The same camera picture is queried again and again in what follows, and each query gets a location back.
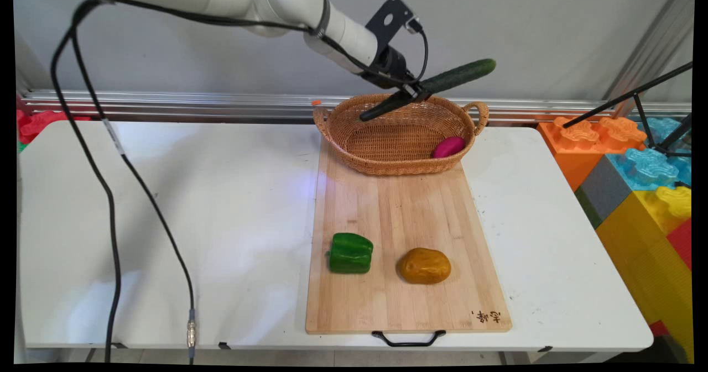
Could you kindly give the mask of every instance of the basket handle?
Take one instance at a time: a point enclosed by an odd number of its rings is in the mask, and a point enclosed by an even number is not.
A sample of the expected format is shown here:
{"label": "basket handle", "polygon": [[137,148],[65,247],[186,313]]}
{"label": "basket handle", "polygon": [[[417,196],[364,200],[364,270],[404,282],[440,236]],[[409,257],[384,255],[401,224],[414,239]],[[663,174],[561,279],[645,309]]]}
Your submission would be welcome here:
{"label": "basket handle", "polygon": [[489,120],[489,107],[483,102],[471,102],[465,105],[462,109],[465,112],[470,112],[472,107],[477,108],[480,111],[480,121],[477,122],[475,127],[475,135],[480,135],[482,130],[485,129],[486,123]]}
{"label": "basket handle", "polygon": [[324,138],[326,138],[327,140],[330,140],[330,138],[329,132],[327,130],[327,125],[325,123],[327,118],[329,117],[329,113],[329,110],[325,107],[322,107],[321,105],[314,107],[314,110],[312,110],[312,118],[314,118],[314,124],[317,125],[319,133],[322,133]]}

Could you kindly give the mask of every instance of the black cable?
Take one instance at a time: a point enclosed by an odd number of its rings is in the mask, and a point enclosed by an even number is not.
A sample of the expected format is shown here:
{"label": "black cable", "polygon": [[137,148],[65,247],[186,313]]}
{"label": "black cable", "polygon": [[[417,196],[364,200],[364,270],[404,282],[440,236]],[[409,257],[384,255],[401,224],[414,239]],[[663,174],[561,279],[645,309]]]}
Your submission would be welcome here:
{"label": "black cable", "polygon": [[[174,10],[174,9],[168,9],[165,7],[160,7],[154,4],[148,4],[148,3],[143,3],[143,2],[137,2],[134,0],[116,0],[117,2],[121,2],[124,4],[129,4],[135,7],[143,7],[146,9],[152,9],[160,12],[165,12],[168,14],[175,15],[177,17],[182,17],[184,19],[188,19],[191,21],[195,22],[202,22],[203,24],[211,24],[211,25],[220,25],[220,26],[227,26],[227,27],[247,27],[247,26],[261,26],[261,27],[274,27],[274,28],[283,28],[283,29],[289,29],[289,30],[298,30],[299,32],[310,32],[311,30],[306,28],[306,27],[297,27],[293,25],[288,25],[288,24],[281,24],[281,23],[276,23],[276,22],[256,22],[256,21],[251,21],[251,20],[245,20],[245,19],[231,19],[231,18],[226,18],[226,17],[216,17],[216,16],[209,16],[205,14],[196,14],[196,13],[188,13],[188,12],[180,12],[179,10]],[[106,183],[106,180],[104,180],[103,175],[101,175],[101,172],[98,170],[98,166],[96,166],[96,163],[93,160],[93,156],[91,155],[91,151],[89,150],[88,146],[86,145],[86,141],[83,138],[83,135],[81,135],[81,131],[79,130],[78,126],[76,125],[76,122],[74,121],[73,115],[71,115],[71,111],[69,110],[69,106],[66,104],[66,100],[64,99],[64,95],[61,92],[61,87],[59,85],[58,78],[56,78],[56,67],[58,66],[58,61],[61,56],[61,53],[64,51],[64,48],[66,47],[66,43],[68,42],[69,39],[71,39],[71,42],[74,47],[74,54],[76,55],[76,62],[79,65],[79,69],[81,70],[81,76],[84,78],[84,82],[86,82],[86,88],[88,89],[89,94],[91,95],[91,98],[96,106],[96,110],[98,111],[99,117],[103,120],[104,124],[106,127],[109,129],[109,132],[113,135],[111,129],[110,129],[110,124],[108,117],[106,117],[106,114],[103,112],[103,108],[101,107],[101,103],[98,101],[98,97],[96,95],[95,90],[93,89],[93,85],[91,84],[91,80],[89,79],[88,72],[86,71],[86,66],[84,65],[83,58],[81,57],[81,50],[79,49],[79,41],[78,41],[78,36],[76,35],[76,28],[81,24],[84,18],[91,12],[93,9],[95,9],[101,2],[98,0],[85,0],[84,2],[79,5],[79,7],[76,8],[76,11],[74,12],[74,16],[71,20],[71,27],[66,31],[66,34],[64,35],[63,39],[60,42],[60,45],[56,48],[56,52],[53,55],[53,59],[51,60],[51,69],[50,69],[50,74],[51,74],[51,81],[53,82],[53,85],[56,90],[56,95],[58,96],[61,104],[61,109],[64,111],[66,114],[67,119],[69,120],[69,123],[71,124],[71,128],[74,131],[74,134],[76,135],[76,138],[79,140],[79,143],[81,144],[81,148],[84,151],[84,154],[86,155],[86,159],[88,160],[89,165],[91,165],[91,169],[93,170],[94,174],[96,175],[96,178],[99,180],[101,183],[101,186],[103,186],[103,189],[106,191],[106,196],[108,197],[108,209],[109,209],[109,220],[110,220],[110,230],[111,230],[111,248],[113,250],[113,265],[114,265],[114,273],[116,273],[116,289],[114,290],[113,294],[113,303],[111,304],[111,312],[109,313],[108,317],[108,328],[106,329],[106,351],[105,351],[105,362],[111,362],[111,342],[112,342],[112,337],[113,337],[113,322],[114,319],[116,318],[116,311],[117,311],[117,305],[119,302],[119,298],[121,297],[121,262],[119,262],[119,255],[118,255],[118,250],[117,250],[117,239],[116,239],[116,207],[114,206],[114,200],[113,200],[113,193],[111,192],[111,188],[109,188],[108,183]],[[361,70],[364,70],[365,72],[368,72],[371,75],[376,75],[378,77],[385,78],[387,80],[390,80],[392,82],[396,82],[400,85],[409,85],[409,84],[414,84],[420,80],[420,78],[423,77],[423,74],[425,73],[425,68],[427,67],[428,64],[428,38],[425,35],[425,32],[421,29],[419,30],[420,35],[423,37],[423,45],[425,47],[425,56],[423,58],[423,67],[420,70],[420,74],[418,75],[415,80],[397,80],[391,77],[387,77],[386,75],[382,75],[380,72],[377,72],[375,70],[372,70],[371,68],[367,67],[363,63],[361,63],[359,60],[354,58],[352,55],[346,52],[341,45],[337,44],[337,42],[334,42],[331,38],[328,36],[324,36],[322,40],[328,44],[330,47],[332,47],[334,50],[338,51],[344,57],[347,57],[350,62],[355,64],[357,67],[359,67]],[[153,209],[155,210],[160,222],[162,223],[163,228],[165,229],[165,232],[167,233],[168,238],[170,239],[170,243],[172,244],[172,249],[175,251],[175,255],[177,256],[178,261],[180,262],[180,266],[182,266],[182,270],[184,271],[185,278],[187,279],[187,285],[189,287],[189,297],[190,297],[190,312],[193,312],[194,310],[194,291],[192,288],[192,281],[189,276],[189,272],[187,270],[187,266],[185,265],[184,260],[182,259],[182,256],[179,252],[179,249],[177,248],[177,244],[175,243],[174,237],[172,236],[172,233],[169,229],[169,226],[167,225],[167,222],[164,219],[164,216],[162,216],[162,212],[160,211],[159,206],[157,205],[154,197],[152,196],[152,193],[150,192],[149,188],[147,188],[147,185],[145,185],[145,182],[142,180],[140,174],[135,170],[134,166],[132,165],[131,161],[128,160],[127,156],[125,153],[121,153],[122,160],[126,163],[128,168],[131,170],[133,175],[135,176],[135,179],[140,183],[140,186],[143,188],[143,191],[146,193],[148,196]],[[190,357],[190,365],[193,364],[194,359],[193,357]]]}
{"label": "black cable", "polygon": [[71,129],[74,131],[74,134],[76,135],[76,139],[79,141],[79,144],[81,144],[81,149],[84,151],[84,155],[86,155],[86,160],[88,160],[89,165],[91,165],[91,170],[93,170],[94,175],[96,175],[96,178],[98,179],[99,183],[101,183],[101,186],[103,186],[103,190],[106,192],[106,197],[108,197],[111,249],[113,251],[114,273],[116,274],[116,288],[113,292],[113,303],[111,304],[111,312],[108,315],[108,327],[106,329],[106,362],[111,362],[111,337],[113,337],[113,321],[114,319],[116,319],[116,309],[118,306],[118,301],[121,298],[121,260],[118,256],[118,244],[116,239],[116,204],[113,201],[113,192],[108,186],[108,183],[106,183],[106,180],[103,178],[103,175],[101,175],[101,171],[98,170],[98,166],[96,166],[96,163],[93,160],[93,155],[91,155],[91,151],[86,145],[84,136],[81,135],[81,131],[76,125],[76,121],[74,121],[73,115],[71,115],[69,106],[66,104],[64,95],[63,93],[61,93],[59,80],[58,78],[56,78],[56,66],[58,65],[61,53],[66,47],[66,43],[71,37],[73,37],[73,34],[76,32],[76,27],[81,23],[81,21],[83,21],[84,18],[86,18],[86,15],[98,5],[98,0],[85,0],[79,5],[79,7],[76,8],[74,16],[71,20],[71,26],[68,30],[66,30],[66,34],[64,34],[64,37],[61,38],[61,42],[59,43],[58,47],[56,47],[56,51],[54,52],[53,57],[51,57],[50,75],[51,84],[54,85],[56,96],[59,98],[59,102],[61,104],[61,110],[63,110],[66,114],[66,118],[69,120]]}
{"label": "black cable", "polygon": [[[84,78],[84,82],[86,83],[86,89],[88,90],[89,94],[91,95],[91,98],[93,100],[94,105],[96,105],[96,110],[98,111],[99,117],[106,122],[108,121],[108,117],[106,117],[106,114],[103,112],[103,107],[101,107],[101,103],[98,101],[98,96],[96,95],[96,91],[93,89],[93,85],[91,84],[91,80],[89,79],[89,73],[86,71],[86,65],[84,65],[84,58],[81,57],[81,50],[79,49],[79,37],[76,34],[74,30],[74,35],[71,37],[71,42],[74,46],[74,54],[76,55],[76,63],[79,65],[79,70],[81,70],[81,76]],[[179,260],[180,265],[182,266],[182,271],[184,271],[184,276],[187,278],[187,285],[189,286],[189,306],[190,309],[194,308],[194,291],[192,289],[192,279],[189,276],[189,271],[187,271],[187,266],[184,263],[184,260],[182,259],[182,255],[179,252],[179,249],[177,248],[177,244],[175,243],[175,239],[172,236],[172,232],[170,231],[169,226],[167,226],[167,221],[165,221],[164,216],[162,216],[162,211],[160,211],[159,206],[157,206],[157,202],[155,201],[155,198],[152,196],[152,193],[149,188],[147,188],[147,185],[145,185],[145,181],[142,180],[142,177],[140,176],[140,173],[135,170],[135,167],[132,165],[131,161],[128,160],[128,157],[126,156],[125,153],[121,154],[121,157],[123,158],[123,161],[126,163],[128,168],[131,170],[133,173],[133,176],[135,176],[135,179],[140,183],[140,186],[142,187],[143,191],[145,192],[145,195],[150,200],[150,203],[152,203],[152,207],[155,210],[155,213],[157,213],[157,217],[160,219],[160,222],[162,223],[162,227],[165,229],[165,232],[167,233],[167,237],[170,239],[170,243],[172,244],[172,249],[175,251],[175,255],[177,256],[177,260]]]}

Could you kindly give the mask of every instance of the potato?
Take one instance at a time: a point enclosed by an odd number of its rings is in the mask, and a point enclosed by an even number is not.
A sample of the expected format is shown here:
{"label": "potato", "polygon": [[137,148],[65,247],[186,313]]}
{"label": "potato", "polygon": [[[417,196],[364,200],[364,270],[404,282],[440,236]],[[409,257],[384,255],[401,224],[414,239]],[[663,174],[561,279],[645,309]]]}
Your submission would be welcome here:
{"label": "potato", "polygon": [[450,276],[450,261],[435,249],[415,248],[400,259],[398,270],[410,284],[437,284]]}

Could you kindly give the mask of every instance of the green bell pepper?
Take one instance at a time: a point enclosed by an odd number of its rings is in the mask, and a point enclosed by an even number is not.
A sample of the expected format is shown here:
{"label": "green bell pepper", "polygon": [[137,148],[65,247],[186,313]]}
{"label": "green bell pepper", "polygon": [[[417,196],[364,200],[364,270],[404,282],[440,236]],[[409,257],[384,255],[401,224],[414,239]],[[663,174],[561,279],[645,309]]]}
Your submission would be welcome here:
{"label": "green bell pepper", "polygon": [[336,233],[329,251],[329,271],[339,274],[364,274],[371,268],[374,244],[352,233]]}

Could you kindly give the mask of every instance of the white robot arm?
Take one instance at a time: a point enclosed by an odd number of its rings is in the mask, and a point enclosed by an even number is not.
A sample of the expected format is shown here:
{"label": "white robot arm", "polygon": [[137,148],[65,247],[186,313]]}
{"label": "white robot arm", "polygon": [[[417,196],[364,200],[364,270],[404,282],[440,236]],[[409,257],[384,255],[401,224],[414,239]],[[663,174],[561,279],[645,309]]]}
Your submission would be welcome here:
{"label": "white robot arm", "polygon": [[[317,28],[323,21],[325,0],[134,0],[182,12],[207,14],[210,16],[248,19],[256,22],[277,22],[299,27]],[[412,12],[405,18],[405,26],[417,20]],[[353,21],[329,3],[329,17],[324,22],[324,35],[333,40],[351,57],[366,67],[390,77],[394,82],[380,75],[372,77],[357,67],[351,60],[334,50],[318,37],[304,34],[306,44],[317,53],[328,57],[339,66],[356,75],[361,75],[375,85],[388,89],[400,87],[400,82],[414,82],[407,75],[405,58],[396,50],[381,44],[371,30]],[[245,27],[254,34],[265,37],[281,36],[287,29],[273,27]]]}

